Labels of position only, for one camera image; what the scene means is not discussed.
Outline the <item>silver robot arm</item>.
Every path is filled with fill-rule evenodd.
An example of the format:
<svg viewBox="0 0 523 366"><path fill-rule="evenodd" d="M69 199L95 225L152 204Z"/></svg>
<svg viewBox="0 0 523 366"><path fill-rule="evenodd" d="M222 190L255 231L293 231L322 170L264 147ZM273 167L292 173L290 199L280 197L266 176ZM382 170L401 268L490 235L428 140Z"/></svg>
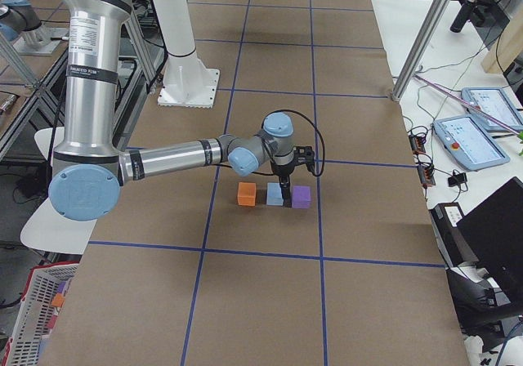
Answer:
<svg viewBox="0 0 523 366"><path fill-rule="evenodd" d="M10 42L22 37L32 48L39 48L48 40L29 0L1 0L1 34Z"/></svg>
<svg viewBox="0 0 523 366"><path fill-rule="evenodd" d="M124 148L123 127L136 124L135 107L120 105L121 38L135 20L132 0L63 0L69 8L65 120L62 142L52 154L48 198L74 221L93 221L117 204L129 181L197 167L225 166L247 176L269 163L284 205L291 203L294 169L315 168L310 146L293 142L291 111L269 113L252 137L217 138L156 149Z"/></svg>

